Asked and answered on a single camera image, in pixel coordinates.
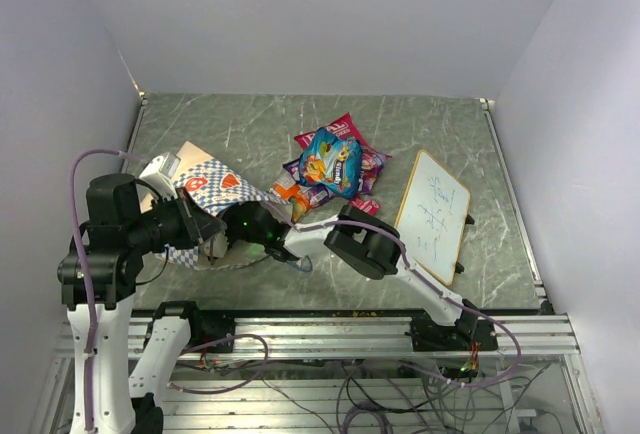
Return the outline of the small red snack packet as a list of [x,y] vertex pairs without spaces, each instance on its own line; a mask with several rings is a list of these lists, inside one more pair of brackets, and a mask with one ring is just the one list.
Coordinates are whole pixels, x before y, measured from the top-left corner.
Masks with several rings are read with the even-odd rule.
[[355,207],[371,216],[375,216],[381,208],[380,203],[373,198],[356,196],[348,201],[348,205]]

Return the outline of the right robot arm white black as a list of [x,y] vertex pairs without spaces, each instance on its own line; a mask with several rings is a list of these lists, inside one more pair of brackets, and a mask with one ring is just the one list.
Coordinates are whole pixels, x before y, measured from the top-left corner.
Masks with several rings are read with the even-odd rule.
[[251,201],[226,209],[221,219],[230,245],[260,245],[267,256],[282,263],[329,251],[369,280],[402,284],[419,295],[441,349],[463,349],[476,337],[477,308],[410,259],[396,229],[358,208],[346,206],[328,219],[290,225]]

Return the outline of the blue snack bag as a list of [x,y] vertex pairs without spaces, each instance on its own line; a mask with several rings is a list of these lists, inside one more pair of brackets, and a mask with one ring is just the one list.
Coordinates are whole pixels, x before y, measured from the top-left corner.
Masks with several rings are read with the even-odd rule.
[[299,181],[303,186],[324,186],[334,195],[351,200],[358,193],[362,156],[358,140],[341,139],[320,128],[299,158]]

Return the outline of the checkered paper bag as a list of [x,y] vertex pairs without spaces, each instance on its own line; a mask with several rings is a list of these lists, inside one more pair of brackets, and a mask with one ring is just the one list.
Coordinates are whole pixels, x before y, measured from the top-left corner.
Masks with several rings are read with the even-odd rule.
[[[215,159],[196,145],[185,142],[176,153],[181,163],[172,177],[176,192],[183,187],[193,201],[205,212],[220,216],[232,207],[242,207],[252,201],[267,209],[276,220],[291,220],[292,206],[278,196],[252,186],[223,162]],[[213,267],[199,262],[198,247],[179,250],[170,247],[162,255],[170,264],[196,271],[225,271],[246,268],[267,258],[264,250],[255,243],[239,241],[231,243],[231,229],[224,234],[228,240],[226,255]]]

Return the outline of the pink snack bag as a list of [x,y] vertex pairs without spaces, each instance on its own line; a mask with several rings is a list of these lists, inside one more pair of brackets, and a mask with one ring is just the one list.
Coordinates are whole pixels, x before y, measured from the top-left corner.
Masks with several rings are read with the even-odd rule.
[[[324,126],[324,129],[339,137],[340,139],[354,138],[361,145],[368,145],[358,128],[353,123],[350,113],[345,113],[330,124]],[[315,131],[310,131],[307,133],[299,134],[295,136],[294,139],[301,148],[307,148],[311,144],[311,141],[313,140],[315,134]]]

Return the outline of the orange snack packet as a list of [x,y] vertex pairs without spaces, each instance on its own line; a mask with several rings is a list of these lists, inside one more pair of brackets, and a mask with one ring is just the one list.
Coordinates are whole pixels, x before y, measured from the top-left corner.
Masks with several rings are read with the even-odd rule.
[[286,171],[273,182],[271,191],[291,204],[291,219],[294,223],[300,221],[312,209],[303,188]]

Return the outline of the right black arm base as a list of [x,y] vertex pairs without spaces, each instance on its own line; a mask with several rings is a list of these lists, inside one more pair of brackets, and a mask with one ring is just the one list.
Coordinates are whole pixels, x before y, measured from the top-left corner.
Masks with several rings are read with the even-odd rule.
[[498,342],[494,325],[464,313],[453,326],[436,324],[427,314],[413,317],[405,335],[415,352],[496,351]]

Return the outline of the small colourful candy packet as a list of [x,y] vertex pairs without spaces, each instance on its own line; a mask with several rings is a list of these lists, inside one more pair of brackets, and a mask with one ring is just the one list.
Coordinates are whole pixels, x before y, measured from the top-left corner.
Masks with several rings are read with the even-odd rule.
[[369,146],[362,145],[362,164],[358,192],[370,195],[381,171],[391,157]]

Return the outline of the purple snack packet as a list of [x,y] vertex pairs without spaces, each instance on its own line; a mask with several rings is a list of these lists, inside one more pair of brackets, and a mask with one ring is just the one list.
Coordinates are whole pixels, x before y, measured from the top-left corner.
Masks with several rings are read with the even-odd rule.
[[294,181],[294,196],[304,202],[309,208],[320,207],[334,197],[334,194],[329,188],[323,184],[306,186],[301,183],[298,159],[289,161],[283,164],[282,167]]

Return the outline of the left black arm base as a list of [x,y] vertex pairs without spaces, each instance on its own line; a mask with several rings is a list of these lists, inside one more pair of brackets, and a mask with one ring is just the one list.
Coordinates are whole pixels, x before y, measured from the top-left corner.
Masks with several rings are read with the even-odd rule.
[[160,321],[173,317],[188,322],[189,338],[186,348],[193,348],[235,334],[236,323],[230,311],[202,310],[195,301],[167,301],[162,302],[153,312],[147,327],[145,344],[156,337],[165,337],[165,334],[161,334],[158,330]]

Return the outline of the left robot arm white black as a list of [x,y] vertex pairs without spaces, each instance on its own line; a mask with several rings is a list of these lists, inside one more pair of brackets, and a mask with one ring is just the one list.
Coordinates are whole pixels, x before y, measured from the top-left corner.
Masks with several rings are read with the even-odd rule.
[[142,211],[130,174],[107,174],[86,191],[89,219],[78,226],[58,267],[75,357],[74,433],[160,433],[162,396],[182,351],[203,341],[197,304],[161,304],[136,367],[129,366],[129,326],[136,280],[148,253],[190,249],[224,231],[185,189]]

